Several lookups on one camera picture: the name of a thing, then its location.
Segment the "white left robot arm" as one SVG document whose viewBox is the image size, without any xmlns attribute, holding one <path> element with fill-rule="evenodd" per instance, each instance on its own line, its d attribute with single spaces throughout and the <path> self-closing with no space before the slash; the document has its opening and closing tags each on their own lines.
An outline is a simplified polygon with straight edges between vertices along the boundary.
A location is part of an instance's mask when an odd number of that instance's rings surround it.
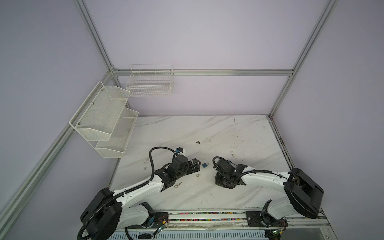
<svg viewBox="0 0 384 240">
<path fill-rule="evenodd" d="M 152 225 L 154 211 L 143 200 L 172 187 L 178 179 L 199 172 L 201 162 L 188 160 L 183 155 L 173 157 L 172 162 L 154 171 L 151 180 L 134 186 L 111 191 L 100 190 L 81 214 L 78 240 L 106 240 L 116 230 L 134 225 Z"/>
</svg>

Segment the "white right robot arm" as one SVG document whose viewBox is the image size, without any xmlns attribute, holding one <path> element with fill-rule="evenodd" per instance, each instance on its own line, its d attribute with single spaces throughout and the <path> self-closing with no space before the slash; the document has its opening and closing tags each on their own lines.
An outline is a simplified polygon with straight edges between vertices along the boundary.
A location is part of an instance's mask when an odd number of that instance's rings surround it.
<svg viewBox="0 0 384 240">
<path fill-rule="evenodd" d="M 288 172 L 254 169 L 222 157 L 214 157 L 213 165 L 217 186 L 230 190 L 237 186 L 257 186 L 282 194 L 277 200 L 267 200 L 259 212 L 257 219 L 263 227 L 277 224 L 285 227 L 286 217 L 292 215 L 317 219 L 321 214 L 324 190 L 301 169 L 292 168 Z"/>
</svg>

